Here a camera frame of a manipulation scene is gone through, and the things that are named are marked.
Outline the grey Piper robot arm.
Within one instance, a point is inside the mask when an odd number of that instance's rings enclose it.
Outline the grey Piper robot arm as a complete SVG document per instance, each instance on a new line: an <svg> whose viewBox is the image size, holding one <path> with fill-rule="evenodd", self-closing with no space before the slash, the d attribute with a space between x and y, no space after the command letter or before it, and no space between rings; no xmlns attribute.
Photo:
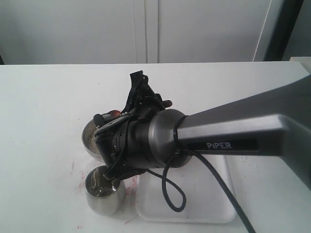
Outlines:
<svg viewBox="0 0 311 233"><path fill-rule="evenodd" d="M124 180L148 169L179 168L189 151L277 156L311 184L311 78L194 115L169 109L142 71L120 115L96 114L94 142L105 177Z"/></svg>

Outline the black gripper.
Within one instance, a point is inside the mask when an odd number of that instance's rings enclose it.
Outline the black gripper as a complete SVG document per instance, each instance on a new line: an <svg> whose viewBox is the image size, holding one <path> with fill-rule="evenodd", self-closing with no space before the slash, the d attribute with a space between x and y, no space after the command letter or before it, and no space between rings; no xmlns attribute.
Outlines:
<svg viewBox="0 0 311 233"><path fill-rule="evenodd" d="M142 71L131 73L130 78L131 89L121 114L93 117L98 127L95 145L108 180L125 180L161 166L152 155L148 132L151 119L165 109L163 100L148 85L148 77Z"/></svg>

